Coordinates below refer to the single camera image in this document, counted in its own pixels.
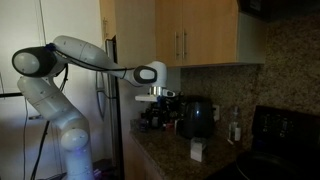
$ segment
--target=cabinet door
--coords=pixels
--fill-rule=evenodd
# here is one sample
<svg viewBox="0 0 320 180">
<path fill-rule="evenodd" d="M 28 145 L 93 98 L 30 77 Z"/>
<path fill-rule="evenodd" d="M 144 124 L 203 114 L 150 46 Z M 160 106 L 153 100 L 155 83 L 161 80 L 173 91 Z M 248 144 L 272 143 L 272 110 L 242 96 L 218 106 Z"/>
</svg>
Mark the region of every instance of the cabinet door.
<svg viewBox="0 0 320 180">
<path fill-rule="evenodd" d="M 129 137 L 124 144 L 125 179 L 140 180 L 146 179 L 144 155 L 140 147 Z"/>
<path fill-rule="evenodd" d="M 183 0 L 184 65 L 235 62 L 237 21 L 235 0 Z"/>
<path fill-rule="evenodd" d="M 151 164 L 150 160 L 145 157 L 146 166 L 146 180 L 162 180 L 162 177 L 157 172 L 155 167 Z"/>
<path fill-rule="evenodd" d="M 181 66 L 182 0 L 156 0 L 155 8 L 157 60 Z"/>
</svg>

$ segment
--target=bottle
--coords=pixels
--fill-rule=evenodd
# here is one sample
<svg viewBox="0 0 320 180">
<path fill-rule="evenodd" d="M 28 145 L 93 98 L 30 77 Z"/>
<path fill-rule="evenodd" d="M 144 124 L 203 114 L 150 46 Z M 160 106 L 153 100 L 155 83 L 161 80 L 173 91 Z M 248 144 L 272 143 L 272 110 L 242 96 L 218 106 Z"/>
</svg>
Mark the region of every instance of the bottle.
<svg viewBox="0 0 320 180">
<path fill-rule="evenodd" d="M 229 124 L 229 139 L 228 141 L 231 144 L 237 143 L 241 139 L 241 127 L 239 124 L 239 108 L 238 106 L 235 106 L 232 112 L 232 119 Z"/>
<path fill-rule="evenodd" d="M 145 113 L 141 113 L 141 118 L 139 121 L 139 130 L 141 132 L 147 132 L 148 131 L 148 121 L 146 119 L 146 114 Z"/>
</svg>

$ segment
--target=white wall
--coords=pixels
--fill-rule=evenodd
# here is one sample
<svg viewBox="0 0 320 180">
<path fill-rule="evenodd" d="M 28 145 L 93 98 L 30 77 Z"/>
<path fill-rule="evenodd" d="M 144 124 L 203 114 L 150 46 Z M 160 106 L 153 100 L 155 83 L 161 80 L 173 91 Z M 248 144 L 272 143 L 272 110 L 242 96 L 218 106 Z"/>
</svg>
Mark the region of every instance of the white wall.
<svg viewBox="0 0 320 180">
<path fill-rule="evenodd" d="M 0 0 L 0 72 L 6 93 L 18 92 L 20 77 L 11 65 L 14 52 L 19 49 L 40 46 L 43 35 L 49 43 L 57 35 L 74 36 L 101 46 L 99 1 L 41 0 L 45 33 L 39 18 L 38 0 Z M 96 108 L 94 73 L 70 67 L 65 94 L 89 119 L 93 160 L 104 157 L 101 120 Z M 28 104 L 29 116 L 38 113 Z M 23 126 L 26 116 L 23 97 L 0 99 L 0 177 L 23 178 Z M 28 121 L 26 128 L 26 179 L 34 166 L 45 121 Z M 57 130 L 49 128 L 37 178 L 46 178 L 63 170 L 57 149 Z"/>
</svg>

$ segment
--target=cabinet handle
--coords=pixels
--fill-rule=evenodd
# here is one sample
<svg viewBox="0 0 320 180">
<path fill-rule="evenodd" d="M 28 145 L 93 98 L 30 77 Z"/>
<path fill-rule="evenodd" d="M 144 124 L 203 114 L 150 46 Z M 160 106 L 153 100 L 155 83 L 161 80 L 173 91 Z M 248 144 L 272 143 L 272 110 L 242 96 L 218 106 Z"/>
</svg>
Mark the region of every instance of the cabinet handle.
<svg viewBox="0 0 320 180">
<path fill-rule="evenodd" d="M 187 33 L 185 30 L 183 30 L 183 37 L 182 37 L 182 59 L 185 59 L 186 58 L 186 55 L 187 55 L 187 51 L 186 51 L 186 36 L 187 36 Z"/>
<path fill-rule="evenodd" d="M 178 39 L 179 39 L 179 35 L 177 34 L 177 32 L 174 32 L 174 56 L 176 57 L 176 60 L 179 57 L 179 51 L 178 51 Z"/>
</svg>

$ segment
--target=appliance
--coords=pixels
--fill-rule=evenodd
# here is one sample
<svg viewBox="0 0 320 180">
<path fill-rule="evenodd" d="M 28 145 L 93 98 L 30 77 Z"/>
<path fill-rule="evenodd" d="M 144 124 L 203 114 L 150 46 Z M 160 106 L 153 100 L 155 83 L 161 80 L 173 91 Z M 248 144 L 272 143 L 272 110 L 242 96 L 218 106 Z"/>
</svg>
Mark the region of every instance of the appliance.
<svg viewBox="0 0 320 180">
<path fill-rule="evenodd" d="M 117 63 L 116 36 L 105 41 L 105 48 L 108 57 Z M 96 95 L 100 116 L 104 121 L 105 149 L 112 157 L 112 165 L 108 167 L 108 171 L 116 179 L 124 179 L 118 79 L 96 72 Z"/>
<path fill-rule="evenodd" d="M 320 117 L 257 106 L 251 150 L 210 179 L 320 179 Z"/>
<path fill-rule="evenodd" d="M 185 138 L 209 138 L 213 132 L 213 108 L 209 98 L 186 96 L 181 102 L 178 132 Z"/>
<path fill-rule="evenodd" d="M 315 12 L 318 0 L 238 0 L 240 12 L 266 22 Z"/>
</svg>

